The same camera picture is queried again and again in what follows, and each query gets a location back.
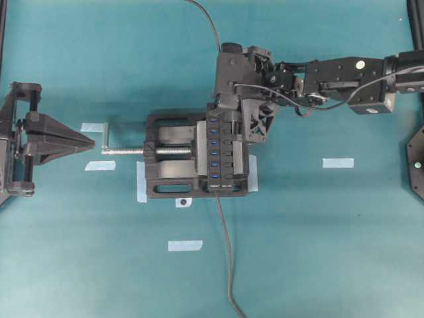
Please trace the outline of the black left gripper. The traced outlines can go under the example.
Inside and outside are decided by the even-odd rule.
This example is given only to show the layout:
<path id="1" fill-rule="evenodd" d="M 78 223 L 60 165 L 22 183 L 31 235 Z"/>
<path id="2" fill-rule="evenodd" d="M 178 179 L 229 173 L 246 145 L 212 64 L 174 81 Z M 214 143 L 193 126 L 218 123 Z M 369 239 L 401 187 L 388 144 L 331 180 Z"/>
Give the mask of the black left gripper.
<path id="1" fill-rule="evenodd" d="M 13 82 L 1 107 L 1 202 L 12 196 L 32 196 L 33 167 L 55 159 L 85 152 L 95 147 L 95 142 L 74 131 L 52 117 L 36 112 L 42 91 L 37 83 Z M 29 103 L 26 120 L 16 118 L 17 102 Z M 41 137 L 44 144 L 28 142 L 23 148 L 24 131 Z"/>

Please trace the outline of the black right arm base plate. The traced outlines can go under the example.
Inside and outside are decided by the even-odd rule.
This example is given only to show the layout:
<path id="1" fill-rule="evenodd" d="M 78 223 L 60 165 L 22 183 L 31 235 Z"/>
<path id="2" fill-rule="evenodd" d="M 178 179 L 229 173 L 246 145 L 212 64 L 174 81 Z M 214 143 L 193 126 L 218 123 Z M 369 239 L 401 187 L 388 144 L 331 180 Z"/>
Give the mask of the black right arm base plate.
<path id="1" fill-rule="evenodd" d="M 423 139 L 423 127 L 421 127 L 406 145 L 410 187 L 421 200 L 424 199 Z"/>

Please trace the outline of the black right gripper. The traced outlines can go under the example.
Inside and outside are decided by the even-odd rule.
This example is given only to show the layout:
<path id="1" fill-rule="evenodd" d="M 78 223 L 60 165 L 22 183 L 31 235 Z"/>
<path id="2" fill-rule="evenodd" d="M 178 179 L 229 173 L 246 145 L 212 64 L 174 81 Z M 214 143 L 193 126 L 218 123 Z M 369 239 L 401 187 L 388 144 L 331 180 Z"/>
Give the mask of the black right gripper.
<path id="1" fill-rule="evenodd" d="M 270 51 L 225 42 L 217 57 L 212 109 L 240 109 L 242 100 L 299 107 L 295 100 L 297 64 L 273 62 Z"/>

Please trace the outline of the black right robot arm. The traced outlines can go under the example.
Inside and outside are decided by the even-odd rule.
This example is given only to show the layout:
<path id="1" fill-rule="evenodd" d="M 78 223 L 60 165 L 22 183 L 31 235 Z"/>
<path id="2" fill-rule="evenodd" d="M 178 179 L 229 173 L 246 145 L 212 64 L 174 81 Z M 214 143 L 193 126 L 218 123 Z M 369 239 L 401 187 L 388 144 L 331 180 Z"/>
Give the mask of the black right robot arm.
<path id="1" fill-rule="evenodd" d="M 397 92 L 423 91 L 423 51 L 383 59 L 350 56 L 309 62 L 273 62 L 269 51 L 227 42 L 217 58 L 214 95 L 234 108 L 243 98 L 321 110 L 332 99 L 357 114 L 391 113 Z"/>

